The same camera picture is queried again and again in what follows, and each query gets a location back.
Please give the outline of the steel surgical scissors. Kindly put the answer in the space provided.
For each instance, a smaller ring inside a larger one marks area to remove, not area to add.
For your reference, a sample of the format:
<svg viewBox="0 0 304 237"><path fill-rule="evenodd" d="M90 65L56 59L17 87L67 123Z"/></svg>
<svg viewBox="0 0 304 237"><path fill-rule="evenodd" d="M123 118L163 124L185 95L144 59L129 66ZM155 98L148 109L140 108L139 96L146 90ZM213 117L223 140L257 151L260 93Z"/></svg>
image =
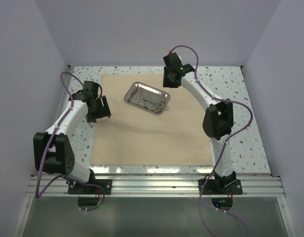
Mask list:
<svg viewBox="0 0 304 237"><path fill-rule="evenodd" d="M165 100L159 101L152 107L152 111L154 111L156 113L161 113L161 112L167 111L167 110L168 110L168 106L167 106Z"/></svg>

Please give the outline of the steel instrument tray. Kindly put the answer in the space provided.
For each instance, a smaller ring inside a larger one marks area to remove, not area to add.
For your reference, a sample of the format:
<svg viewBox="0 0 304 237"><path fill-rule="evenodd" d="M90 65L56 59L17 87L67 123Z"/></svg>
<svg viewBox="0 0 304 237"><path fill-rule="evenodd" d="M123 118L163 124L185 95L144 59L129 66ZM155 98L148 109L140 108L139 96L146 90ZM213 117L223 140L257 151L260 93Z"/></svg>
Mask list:
<svg viewBox="0 0 304 237"><path fill-rule="evenodd" d="M140 103L139 103L139 105L137 105L136 102L137 102L137 98L138 98L138 92L140 89L142 89L142 95L141 95ZM147 84L144 84L141 82L135 82L131 85L131 87L125 94L124 101L127 104L130 104L138 109L144 110L144 111L152 113L154 115L162 114L162 113L157 114L150 110L146 110L143 106L144 105L144 102L142 100L143 98L147 99L147 100L151 100L154 103L158 103L161 100L165 100L166 104L168 105L168 102L170 100L170 95L169 95L169 93L167 93L165 91L156 89Z"/></svg>

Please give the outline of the beige surgical cloth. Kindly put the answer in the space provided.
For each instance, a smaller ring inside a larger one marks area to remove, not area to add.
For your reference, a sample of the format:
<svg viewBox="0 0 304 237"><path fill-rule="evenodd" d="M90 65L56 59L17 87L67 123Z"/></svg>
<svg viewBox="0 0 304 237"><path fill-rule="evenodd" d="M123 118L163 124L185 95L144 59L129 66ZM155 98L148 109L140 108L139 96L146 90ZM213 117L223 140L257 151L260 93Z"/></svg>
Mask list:
<svg viewBox="0 0 304 237"><path fill-rule="evenodd" d="M161 74L102 76L110 118L94 124L92 165L211 166L209 138L202 129L204 109L184 88L168 88L168 110L154 115L124 101L136 82L161 89Z"/></svg>

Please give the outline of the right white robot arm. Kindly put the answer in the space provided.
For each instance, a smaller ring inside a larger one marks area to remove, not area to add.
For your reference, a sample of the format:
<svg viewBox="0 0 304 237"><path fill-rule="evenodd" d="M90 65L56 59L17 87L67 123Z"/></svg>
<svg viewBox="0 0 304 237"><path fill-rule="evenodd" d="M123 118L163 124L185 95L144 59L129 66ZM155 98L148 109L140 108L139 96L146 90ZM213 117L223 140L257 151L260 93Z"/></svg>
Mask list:
<svg viewBox="0 0 304 237"><path fill-rule="evenodd" d="M193 72L190 65L177 68L164 67L163 87L186 89L203 107L205 114L202 128L210 138L214 151L215 166L213 171L214 188L216 192L225 194L236 181L236 173L232 167L230 145L227 137L231 134L234 125L233 104L223 102L221 97L214 98L209 88L199 79L186 74Z"/></svg>

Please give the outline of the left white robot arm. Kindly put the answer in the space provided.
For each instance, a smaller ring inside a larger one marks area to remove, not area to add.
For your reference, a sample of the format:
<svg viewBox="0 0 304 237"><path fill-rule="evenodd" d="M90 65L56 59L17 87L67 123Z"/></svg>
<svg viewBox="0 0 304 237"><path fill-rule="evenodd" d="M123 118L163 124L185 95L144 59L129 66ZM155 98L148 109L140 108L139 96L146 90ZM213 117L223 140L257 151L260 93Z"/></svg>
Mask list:
<svg viewBox="0 0 304 237"><path fill-rule="evenodd" d="M77 160L70 137L83 120L93 123L110 116L106 96L92 98L89 102L69 100L56 122L45 132L38 132L33 137L35 167L39 177L42 173L61 174L79 181L79 188L84 193L93 193L97 182L90 178L91 170Z"/></svg>

